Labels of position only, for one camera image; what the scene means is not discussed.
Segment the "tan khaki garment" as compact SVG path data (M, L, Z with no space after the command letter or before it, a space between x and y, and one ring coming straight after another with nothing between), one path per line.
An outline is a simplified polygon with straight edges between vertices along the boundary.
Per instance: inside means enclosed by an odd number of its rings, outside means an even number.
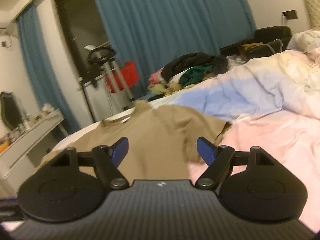
M129 183L139 179L196 181L207 168L197 152L197 139L205 137L219 145L230 127L229 122L190 107L161 105L153 109L139 101L126 122L102 121L69 146L86 152L126 137L129 151L118 169Z

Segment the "pastel pink blue duvet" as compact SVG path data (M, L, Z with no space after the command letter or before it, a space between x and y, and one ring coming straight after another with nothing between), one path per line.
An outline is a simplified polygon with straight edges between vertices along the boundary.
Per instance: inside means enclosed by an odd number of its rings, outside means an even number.
M151 108L193 108L231 124L220 144L246 151L258 145L306 186L300 217L319 230L319 48L286 50L252 59L225 74L171 96L147 102ZM53 157L97 127L92 124L60 142Z

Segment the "black framed mirror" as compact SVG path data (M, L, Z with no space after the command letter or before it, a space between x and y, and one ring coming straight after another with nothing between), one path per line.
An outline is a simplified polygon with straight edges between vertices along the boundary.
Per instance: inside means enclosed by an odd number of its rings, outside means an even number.
M23 124L21 111L13 93L1 92L1 120L11 131Z

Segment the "left teal curtain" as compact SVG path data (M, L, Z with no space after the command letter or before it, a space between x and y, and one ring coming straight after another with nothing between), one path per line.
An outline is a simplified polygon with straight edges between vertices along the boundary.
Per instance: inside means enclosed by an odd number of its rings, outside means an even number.
M54 108L60 109L65 118L66 131L74 133L80 130L80 125L61 91L52 69L36 6L33 3L29 4L19 14L16 23L23 62L38 106L42 108L48 103Z

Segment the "dark green garment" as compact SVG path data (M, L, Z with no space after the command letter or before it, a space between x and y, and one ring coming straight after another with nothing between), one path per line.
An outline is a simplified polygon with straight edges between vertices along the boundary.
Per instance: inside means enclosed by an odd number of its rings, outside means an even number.
M179 79L179 84L182 87L198 84L203 81L205 74L211 73L213 67L212 66L195 66L186 70L183 75Z

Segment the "red plastic basket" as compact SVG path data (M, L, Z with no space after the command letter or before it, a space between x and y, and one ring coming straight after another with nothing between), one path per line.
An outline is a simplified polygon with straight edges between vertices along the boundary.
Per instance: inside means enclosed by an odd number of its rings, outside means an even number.
M139 81L139 75L136 70L136 63L133 61L126 62L120 69L121 74L129 88L133 87ZM120 90L124 89L118 74L113 72L114 78Z

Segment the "yellow green cloth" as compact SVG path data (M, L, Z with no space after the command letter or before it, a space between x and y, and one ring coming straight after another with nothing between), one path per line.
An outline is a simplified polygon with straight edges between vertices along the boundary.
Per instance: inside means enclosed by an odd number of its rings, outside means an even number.
M151 84L148 86L148 90L152 94L169 96L171 94L176 93L177 91L181 90L182 86L179 83L173 82L170 84L158 83L158 84Z

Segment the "brown cardboard box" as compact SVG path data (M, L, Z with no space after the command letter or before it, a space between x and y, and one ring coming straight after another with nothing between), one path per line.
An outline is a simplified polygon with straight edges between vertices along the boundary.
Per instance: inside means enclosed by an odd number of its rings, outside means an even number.
M238 45L238 50L239 50L240 56L243 59L247 59L249 51L255 47L262 45L262 44L263 44L262 42L258 42L258 43L249 43L249 44Z

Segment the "pink garment on pile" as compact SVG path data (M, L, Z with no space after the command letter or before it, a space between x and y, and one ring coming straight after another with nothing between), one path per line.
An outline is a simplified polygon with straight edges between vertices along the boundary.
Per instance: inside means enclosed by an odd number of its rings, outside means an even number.
M156 85L159 83L167 83L161 75L162 69L150 75L148 81L149 85Z

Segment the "white pillow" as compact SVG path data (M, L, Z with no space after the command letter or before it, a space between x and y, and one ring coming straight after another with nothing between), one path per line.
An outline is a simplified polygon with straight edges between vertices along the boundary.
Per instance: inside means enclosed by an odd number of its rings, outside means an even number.
M291 37L287 49L310 53L319 48L319 37L320 31L315 29L296 33Z

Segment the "dark window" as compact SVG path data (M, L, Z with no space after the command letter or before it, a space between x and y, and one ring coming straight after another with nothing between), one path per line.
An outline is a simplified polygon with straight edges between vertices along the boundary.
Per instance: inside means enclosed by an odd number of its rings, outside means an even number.
M95 47L109 41L95 0L55 0L61 28L80 77L89 80L98 75L88 64L87 45Z

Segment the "large teal curtain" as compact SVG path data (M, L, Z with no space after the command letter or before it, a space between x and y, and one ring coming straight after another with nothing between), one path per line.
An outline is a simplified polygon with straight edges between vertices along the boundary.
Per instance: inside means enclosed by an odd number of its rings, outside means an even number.
M247 0L94 0L117 61L133 61L139 81L133 94L147 93L150 75L170 61L220 49L253 36Z

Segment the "quilted beige headboard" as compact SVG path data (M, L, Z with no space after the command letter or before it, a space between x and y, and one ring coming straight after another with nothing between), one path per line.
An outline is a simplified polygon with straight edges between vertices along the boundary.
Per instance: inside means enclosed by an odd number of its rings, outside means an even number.
M312 29L319 30L320 0L304 0Z

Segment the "exercise bike with black handlebar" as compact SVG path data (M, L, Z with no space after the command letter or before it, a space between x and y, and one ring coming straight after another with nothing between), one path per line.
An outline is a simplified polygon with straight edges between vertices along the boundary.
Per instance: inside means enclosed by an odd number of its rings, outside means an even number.
M88 86L97 87L100 80L104 81L106 94L109 97L108 102L111 106L116 106L120 112L132 108L135 97L116 62L116 51L111 48L109 43L104 43L98 47L88 44L84 46L84 50L88 52L87 63L91 68L87 71L89 75L87 81L83 77L78 78L78 91L81 91L84 96L92 121L97 122L97 119L86 88Z

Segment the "black wall socket box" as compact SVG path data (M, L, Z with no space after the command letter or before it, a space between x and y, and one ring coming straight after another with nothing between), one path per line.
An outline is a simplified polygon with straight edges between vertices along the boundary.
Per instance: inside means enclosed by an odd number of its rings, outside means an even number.
M285 19L287 21L289 21L289 20L297 20L298 19L298 15L297 15L297 11L296 10L284 11L283 12L283 16L285 17Z

